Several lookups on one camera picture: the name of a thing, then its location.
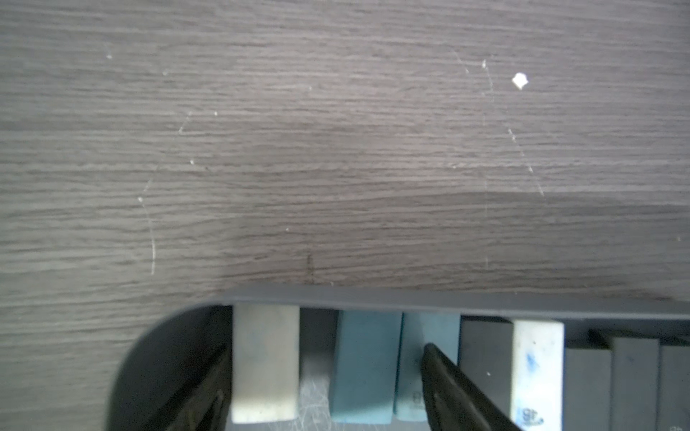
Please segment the blue eraser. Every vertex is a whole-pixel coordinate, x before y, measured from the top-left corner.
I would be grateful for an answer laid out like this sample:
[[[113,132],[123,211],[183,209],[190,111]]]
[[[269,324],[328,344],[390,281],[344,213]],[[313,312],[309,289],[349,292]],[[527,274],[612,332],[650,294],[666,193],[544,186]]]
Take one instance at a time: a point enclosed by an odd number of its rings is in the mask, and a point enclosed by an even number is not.
[[[329,385],[333,422],[392,422],[402,317],[401,312],[339,312]]]

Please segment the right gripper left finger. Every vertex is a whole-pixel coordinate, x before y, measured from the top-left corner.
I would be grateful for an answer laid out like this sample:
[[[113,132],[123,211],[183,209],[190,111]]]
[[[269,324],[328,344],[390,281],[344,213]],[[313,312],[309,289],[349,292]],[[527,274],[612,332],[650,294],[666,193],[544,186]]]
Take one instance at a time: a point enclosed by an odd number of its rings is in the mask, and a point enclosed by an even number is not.
[[[225,430],[232,389],[231,362],[230,348],[219,348],[142,429]]]

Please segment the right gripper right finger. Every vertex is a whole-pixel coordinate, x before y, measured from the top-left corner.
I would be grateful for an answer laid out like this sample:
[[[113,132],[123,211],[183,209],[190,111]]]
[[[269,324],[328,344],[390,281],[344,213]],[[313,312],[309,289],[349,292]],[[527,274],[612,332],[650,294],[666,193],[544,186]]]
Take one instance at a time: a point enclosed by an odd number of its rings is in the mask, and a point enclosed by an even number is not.
[[[424,347],[420,373],[431,431],[519,431],[519,427],[432,343]]]

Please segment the white eraser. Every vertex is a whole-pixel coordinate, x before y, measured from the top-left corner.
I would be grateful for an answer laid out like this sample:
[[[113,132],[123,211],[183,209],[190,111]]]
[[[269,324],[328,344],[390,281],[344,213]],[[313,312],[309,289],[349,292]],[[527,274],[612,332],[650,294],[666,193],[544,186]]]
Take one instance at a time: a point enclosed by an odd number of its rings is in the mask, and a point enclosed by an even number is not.
[[[561,430],[564,324],[514,320],[509,416],[522,430]]]
[[[300,309],[239,303],[233,307],[234,424],[294,420],[299,400]]]

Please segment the dark grey storage box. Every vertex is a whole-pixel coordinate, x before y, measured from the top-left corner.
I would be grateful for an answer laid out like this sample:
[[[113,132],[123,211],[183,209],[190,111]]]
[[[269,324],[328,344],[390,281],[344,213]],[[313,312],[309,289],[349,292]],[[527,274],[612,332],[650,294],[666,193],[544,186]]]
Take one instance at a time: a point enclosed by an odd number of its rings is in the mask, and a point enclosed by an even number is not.
[[[108,430],[686,430],[689,306],[256,284],[126,355]]]

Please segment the teal eraser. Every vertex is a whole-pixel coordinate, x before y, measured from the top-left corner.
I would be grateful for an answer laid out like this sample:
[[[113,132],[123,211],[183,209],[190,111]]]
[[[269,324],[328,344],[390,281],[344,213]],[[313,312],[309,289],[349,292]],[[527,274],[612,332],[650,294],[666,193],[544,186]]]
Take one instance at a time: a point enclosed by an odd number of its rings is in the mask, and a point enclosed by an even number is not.
[[[398,420],[426,422],[422,389],[424,348],[436,345],[454,363],[460,345],[460,314],[443,312],[405,312],[396,377],[394,414]]]

